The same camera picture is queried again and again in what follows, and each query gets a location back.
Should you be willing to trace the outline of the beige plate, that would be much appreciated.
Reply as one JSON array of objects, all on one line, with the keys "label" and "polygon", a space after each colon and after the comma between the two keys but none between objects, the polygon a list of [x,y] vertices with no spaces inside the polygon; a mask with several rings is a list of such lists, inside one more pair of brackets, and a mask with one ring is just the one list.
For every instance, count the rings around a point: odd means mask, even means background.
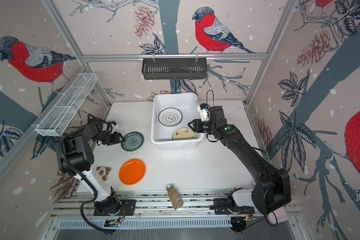
[{"label": "beige plate", "polygon": [[172,137],[173,141],[193,140],[193,139],[195,139],[195,133],[189,128],[177,129]]}]

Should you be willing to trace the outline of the white plate green rim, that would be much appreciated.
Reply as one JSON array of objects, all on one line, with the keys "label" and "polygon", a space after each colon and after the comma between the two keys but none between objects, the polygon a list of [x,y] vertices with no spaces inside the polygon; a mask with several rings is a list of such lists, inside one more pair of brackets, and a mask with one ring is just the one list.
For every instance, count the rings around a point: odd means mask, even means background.
[{"label": "white plate green rim", "polygon": [[166,127],[178,125],[183,118],[183,114],[176,108],[166,108],[158,115],[159,122]]}]

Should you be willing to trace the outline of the teal patterned plate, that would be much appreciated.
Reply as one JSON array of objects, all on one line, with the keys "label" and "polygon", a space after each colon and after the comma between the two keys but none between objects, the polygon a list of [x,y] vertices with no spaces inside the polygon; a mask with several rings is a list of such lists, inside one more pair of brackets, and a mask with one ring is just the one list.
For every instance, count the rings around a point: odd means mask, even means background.
[{"label": "teal patterned plate", "polygon": [[121,147],[124,151],[133,152],[139,149],[144,143],[144,136],[139,132],[131,132],[124,136]]}]

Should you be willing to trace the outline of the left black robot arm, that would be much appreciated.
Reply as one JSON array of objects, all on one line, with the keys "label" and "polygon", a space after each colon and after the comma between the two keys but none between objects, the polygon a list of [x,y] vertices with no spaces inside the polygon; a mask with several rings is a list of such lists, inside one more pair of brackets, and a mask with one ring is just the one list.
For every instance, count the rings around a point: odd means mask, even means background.
[{"label": "left black robot arm", "polygon": [[95,157],[89,141],[93,140],[96,144],[101,142],[106,146],[124,142],[124,137],[115,131],[117,126],[115,121],[106,122],[89,114],[86,125],[77,127],[55,141],[59,170],[78,179],[93,195],[91,200],[83,202],[80,206],[83,220],[105,235],[112,235],[116,231],[102,229],[91,223],[85,216],[84,206],[93,203],[97,211],[108,214],[112,211],[118,212],[122,205],[113,188],[105,183],[95,168],[92,168]]}]

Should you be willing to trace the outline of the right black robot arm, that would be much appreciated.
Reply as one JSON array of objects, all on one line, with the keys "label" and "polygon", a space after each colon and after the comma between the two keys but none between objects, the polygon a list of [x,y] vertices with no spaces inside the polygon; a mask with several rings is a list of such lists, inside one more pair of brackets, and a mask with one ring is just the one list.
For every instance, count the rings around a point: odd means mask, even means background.
[{"label": "right black robot arm", "polygon": [[252,175],[255,186],[251,199],[263,215],[291,202],[290,177],[286,170],[276,169],[255,151],[235,125],[230,125],[221,106],[201,104],[197,107],[201,115],[188,123],[195,133],[212,135],[231,150]]}]

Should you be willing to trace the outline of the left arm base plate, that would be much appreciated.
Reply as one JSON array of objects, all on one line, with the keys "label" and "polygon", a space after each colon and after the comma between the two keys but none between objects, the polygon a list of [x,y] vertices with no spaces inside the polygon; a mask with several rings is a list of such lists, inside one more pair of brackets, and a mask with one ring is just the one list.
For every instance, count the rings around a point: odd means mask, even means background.
[{"label": "left arm base plate", "polygon": [[111,200],[95,202],[94,216],[133,216],[136,207],[136,200],[121,200],[118,203]]}]

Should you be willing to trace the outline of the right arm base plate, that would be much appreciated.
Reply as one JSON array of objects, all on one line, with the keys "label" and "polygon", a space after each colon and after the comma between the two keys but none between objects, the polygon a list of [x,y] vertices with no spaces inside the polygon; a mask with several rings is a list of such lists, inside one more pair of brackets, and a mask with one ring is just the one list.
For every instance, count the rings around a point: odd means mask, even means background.
[{"label": "right arm base plate", "polygon": [[239,207],[236,203],[230,199],[213,199],[213,205],[210,206],[210,210],[213,210],[216,215],[254,215],[255,208],[250,206]]}]

